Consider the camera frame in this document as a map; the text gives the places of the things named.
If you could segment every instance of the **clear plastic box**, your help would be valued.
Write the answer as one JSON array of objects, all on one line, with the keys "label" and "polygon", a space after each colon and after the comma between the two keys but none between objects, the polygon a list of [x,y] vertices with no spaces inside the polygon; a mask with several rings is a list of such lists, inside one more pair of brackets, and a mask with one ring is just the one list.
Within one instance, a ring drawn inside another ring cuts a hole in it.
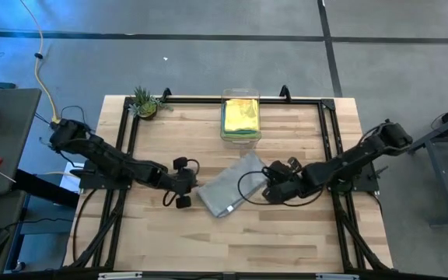
[{"label": "clear plastic box", "polygon": [[[224,116],[224,104],[227,100],[230,99],[242,99],[242,100],[256,100],[258,107],[258,121],[259,121],[259,131],[254,137],[248,138],[234,138],[229,135],[224,134],[224,120],[222,117]],[[257,142],[261,139],[262,133],[260,131],[260,123],[261,123],[261,95],[256,89],[225,89],[222,93],[222,101],[221,101],[221,139],[224,140],[224,146],[228,149],[253,149]]]}]

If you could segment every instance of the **butcher block tabletop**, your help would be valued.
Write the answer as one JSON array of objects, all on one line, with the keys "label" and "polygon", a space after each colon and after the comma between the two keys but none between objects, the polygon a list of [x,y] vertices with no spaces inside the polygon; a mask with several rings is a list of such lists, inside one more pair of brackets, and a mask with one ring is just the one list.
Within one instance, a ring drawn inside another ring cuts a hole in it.
[{"label": "butcher block tabletop", "polygon": [[[125,96],[105,96],[96,133],[115,145]],[[335,98],[345,150],[362,136],[355,100]],[[140,121],[135,159],[149,159],[172,167],[178,157],[197,159],[200,185],[231,166],[245,150],[229,149],[220,138],[220,104],[170,104],[152,121]],[[328,130],[332,139],[329,114]],[[123,144],[128,146],[132,116]],[[313,105],[261,105],[262,139],[255,152],[265,164],[295,156],[303,165],[325,161],[317,108]],[[78,209],[89,193],[81,195]],[[114,269],[118,271],[239,271],[239,272],[342,272],[333,203],[325,191],[310,205],[252,205],[243,203],[230,215],[211,215],[193,190],[192,206],[162,206],[165,191],[133,184],[128,192]],[[262,201],[261,191],[251,200]],[[106,191],[88,201],[76,233],[80,255],[96,234]],[[380,260],[391,267],[390,251],[378,204],[368,194],[353,193],[359,231]],[[298,198],[291,202],[300,202]],[[110,235],[103,246],[107,259]],[[353,242],[348,237],[355,265]],[[72,263],[72,234],[64,265]]]}]

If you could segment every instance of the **black bracket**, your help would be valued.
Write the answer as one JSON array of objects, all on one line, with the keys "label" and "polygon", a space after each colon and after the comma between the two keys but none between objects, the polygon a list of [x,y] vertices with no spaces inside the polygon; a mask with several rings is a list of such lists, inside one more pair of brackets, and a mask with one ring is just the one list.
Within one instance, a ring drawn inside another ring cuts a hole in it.
[{"label": "black bracket", "polygon": [[361,173],[352,181],[352,191],[379,191],[380,186],[378,185],[377,177],[380,175],[380,173],[381,171],[374,170],[373,163],[364,166],[361,169]]},{"label": "black bracket", "polygon": [[162,97],[160,97],[160,102],[166,102],[167,101],[167,97],[169,95],[172,95],[172,93],[170,92],[170,89],[169,88],[165,88],[163,90]]},{"label": "black bracket", "polygon": [[128,109],[131,104],[134,103],[132,98],[124,98],[124,109]]},{"label": "black bracket", "polygon": [[320,102],[329,110],[335,110],[334,99],[321,99]]},{"label": "black bracket", "polygon": [[283,87],[281,88],[281,92],[279,93],[279,97],[285,97],[285,101],[287,103],[292,102],[292,96],[289,94],[288,86],[283,85]]},{"label": "black bracket", "polygon": [[131,188],[130,180],[110,180],[98,171],[94,163],[86,160],[81,170],[71,170],[72,174],[81,178],[82,189],[127,190]]}]

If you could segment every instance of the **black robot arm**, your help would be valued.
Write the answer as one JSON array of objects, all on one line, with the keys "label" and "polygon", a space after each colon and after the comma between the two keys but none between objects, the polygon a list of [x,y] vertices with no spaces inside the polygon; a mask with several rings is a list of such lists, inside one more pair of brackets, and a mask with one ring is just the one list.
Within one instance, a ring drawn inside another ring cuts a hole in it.
[{"label": "black robot arm", "polygon": [[[311,163],[304,166],[298,176],[288,176],[288,180],[269,184],[263,196],[272,204],[281,204],[296,196],[304,198],[329,185],[348,183],[361,169],[381,155],[398,156],[412,143],[412,138],[396,123],[386,120],[369,130],[353,148],[327,162]],[[285,173],[288,167],[274,162],[270,169]]]},{"label": "black robot arm", "polygon": [[107,178],[128,178],[155,189],[173,191],[180,197],[196,187],[196,174],[193,170],[184,168],[187,165],[185,158],[174,160],[177,173],[168,174],[166,166],[151,160],[132,159],[131,155],[117,150],[101,137],[91,134],[90,128],[81,122],[61,119],[60,123],[54,124],[53,129],[50,143],[54,151],[86,157]]}]

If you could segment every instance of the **grey cloth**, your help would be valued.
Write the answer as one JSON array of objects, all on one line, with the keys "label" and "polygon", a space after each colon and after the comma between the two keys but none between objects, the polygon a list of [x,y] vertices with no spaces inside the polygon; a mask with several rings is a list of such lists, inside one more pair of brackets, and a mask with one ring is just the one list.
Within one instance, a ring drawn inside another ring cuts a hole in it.
[{"label": "grey cloth", "polygon": [[[224,217],[244,202],[237,187],[240,177],[249,171],[260,171],[262,167],[264,163],[257,154],[249,152],[214,180],[198,188],[198,195],[215,217]],[[248,198],[265,184],[266,179],[262,173],[246,175],[240,182],[240,190]]]}]

